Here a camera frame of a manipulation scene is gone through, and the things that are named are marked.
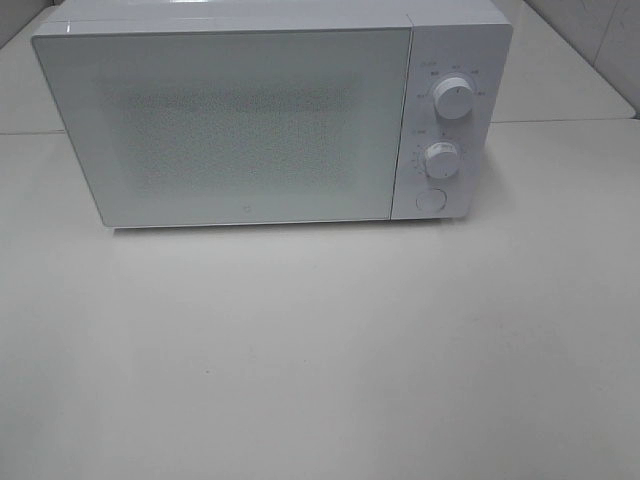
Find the round white door release button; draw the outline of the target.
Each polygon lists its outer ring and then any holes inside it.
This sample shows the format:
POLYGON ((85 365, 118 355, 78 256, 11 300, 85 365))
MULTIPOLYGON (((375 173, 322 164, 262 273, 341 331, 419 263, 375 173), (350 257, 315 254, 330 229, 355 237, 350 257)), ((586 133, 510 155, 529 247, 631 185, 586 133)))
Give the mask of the round white door release button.
POLYGON ((441 211, 447 203, 447 194, 438 188, 429 188, 416 197, 416 207, 424 213, 441 211))

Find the white microwave knob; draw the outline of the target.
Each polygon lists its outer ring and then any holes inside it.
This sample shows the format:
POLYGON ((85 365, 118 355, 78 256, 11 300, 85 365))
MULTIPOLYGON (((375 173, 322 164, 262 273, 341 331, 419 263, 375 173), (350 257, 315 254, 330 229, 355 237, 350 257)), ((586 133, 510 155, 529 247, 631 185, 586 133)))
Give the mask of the white microwave knob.
POLYGON ((455 176, 461 165, 460 149, 451 142, 436 142, 424 151, 424 168, 428 177, 436 180, 455 176))
POLYGON ((446 120, 457 120, 472 110, 474 86, 466 77, 449 76, 434 86, 432 97, 439 116, 446 120))

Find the white microwave door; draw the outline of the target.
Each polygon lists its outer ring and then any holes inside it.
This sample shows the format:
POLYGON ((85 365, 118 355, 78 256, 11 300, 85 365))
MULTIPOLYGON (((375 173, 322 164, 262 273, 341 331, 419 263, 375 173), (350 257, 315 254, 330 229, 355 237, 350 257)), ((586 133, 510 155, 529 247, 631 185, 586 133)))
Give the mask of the white microwave door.
POLYGON ((36 36, 103 223, 384 220, 406 29, 36 36))

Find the white microwave oven body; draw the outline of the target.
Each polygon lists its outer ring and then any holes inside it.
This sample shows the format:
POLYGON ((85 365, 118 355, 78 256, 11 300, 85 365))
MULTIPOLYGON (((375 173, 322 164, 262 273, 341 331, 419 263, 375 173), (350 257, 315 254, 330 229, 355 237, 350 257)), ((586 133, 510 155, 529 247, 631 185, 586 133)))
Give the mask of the white microwave oven body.
POLYGON ((405 93, 390 216, 384 220, 460 218, 471 204, 513 28, 489 1, 66 1, 36 36, 167 35, 406 29, 410 32, 405 93), (449 76, 474 86, 472 110, 457 120, 438 115, 434 86, 449 76), (462 154, 458 173, 428 177, 424 151, 451 142, 462 154), (416 197, 447 194, 439 212, 416 197))

